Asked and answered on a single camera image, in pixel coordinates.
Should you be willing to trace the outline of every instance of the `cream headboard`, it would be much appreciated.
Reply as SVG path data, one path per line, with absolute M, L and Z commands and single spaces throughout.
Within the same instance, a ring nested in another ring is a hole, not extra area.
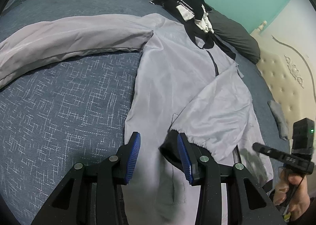
M 316 118 L 316 73 L 309 59 L 291 42 L 274 35 L 261 36 L 266 22 L 255 29 L 251 36 L 260 47 L 261 59 L 257 64 L 273 98 L 282 105 L 292 137 L 293 123 L 305 117 Z

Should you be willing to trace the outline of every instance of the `decorative trim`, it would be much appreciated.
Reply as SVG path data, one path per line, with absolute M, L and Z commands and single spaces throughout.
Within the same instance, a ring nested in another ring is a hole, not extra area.
M 295 80 L 297 80 L 297 82 L 299 83 L 299 85 L 301 85 L 302 88 L 304 88 L 303 86 L 303 79 L 300 75 L 300 71 L 298 70 L 298 68 L 296 67 L 296 65 L 292 64 L 292 61 L 289 57 L 287 57 L 286 55 L 284 55 L 286 62 L 288 63 L 288 69 L 290 70 L 290 73 L 292 74 L 292 76 L 294 77 Z
M 273 35 L 271 35 L 271 36 L 272 36 L 273 40 L 276 41 L 277 43 L 279 43 L 279 44 L 281 44 L 281 45 L 283 45 L 283 46 L 286 46 L 286 47 L 292 49 L 293 51 L 295 51 L 295 52 L 299 55 L 299 57 L 304 61 L 305 65 L 306 65 L 306 67 L 307 67 L 307 69 L 308 69 L 308 71 L 309 71 L 309 74 L 310 74 L 310 76 L 311 76 L 311 79 L 312 79 L 312 86 L 313 86 L 313 93 L 314 93 L 314 101 L 315 101 L 315 103 L 316 103 L 316 92 L 315 92 L 314 76 L 313 76 L 312 71 L 311 71 L 311 69 L 310 69 L 308 63 L 306 62 L 305 58 L 302 56 L 302 54 L 301 54 L 300 52 L 298 52 L 298 51 L 297 51 L 295 48 L 293 48 L 292 46 L 290 46 L 290 45 L 288 45 L 288 44 L 285 44 L 285 43 L 283 43 L 283 42 L 281 42 L 281 41 L 278 41 L 275 37 L 273 37 Z

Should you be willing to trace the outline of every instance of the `white wall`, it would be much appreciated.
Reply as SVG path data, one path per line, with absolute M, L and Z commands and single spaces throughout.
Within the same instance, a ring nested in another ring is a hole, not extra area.
M 316 71 L 316 11 L 309 0 L 290 0 L 280 14 L 261 34 L 280 38 L 308 56 Z M 308 191 L 316 196 L 316 169 L 308 176 Z

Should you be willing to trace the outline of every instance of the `silver screw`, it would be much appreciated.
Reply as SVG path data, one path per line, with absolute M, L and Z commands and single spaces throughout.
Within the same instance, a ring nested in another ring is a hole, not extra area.
M 244 168 L 244 165 L 241 164 L 241 163 L 236 163 L 236 164 L 235 164 L 235 167 L 236 167 L 236 169 L 238 169 L 238 170 L 242 170 L 242 169 Z
M 80 170 L 82 167 L 83 167 L 83 164 L 82 164 L 82 163 L 76 163 L 76 164 L 74 165 L 74 168 L 75 168 L 76 170 Z
M 119 158 L 118 158 L 117 155 L 112 155 L 112 156 L 109 157 L 110 162 L 115 162 L 115 161 L 117 161 L 118 159 L 119 159 Z
M 203 155 L 200 157 L 200 160 L 201 160 L 201 162 L 206 163 L 209 160 L 209 158 L 207 156 Z

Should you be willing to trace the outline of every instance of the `human hand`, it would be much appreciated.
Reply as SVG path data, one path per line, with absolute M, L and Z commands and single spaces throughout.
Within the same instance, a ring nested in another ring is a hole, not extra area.
M 297 174 L 289 175 L 288 179 L 285 178 L 285 170 L 280 174 L 280 181 L 276 185 L 276 191 L 273 197 L 274 205 L 283 203 L 286 199 L 286 192 L 289 190 L 289 183 L 299 185 L 294 196 L 292 197 L 288 211 L 291 213 L 291 221 L 295 221 L 302 216 L 309 207 L 310 199 L 307 191 L 306 176 L 302 179 Z

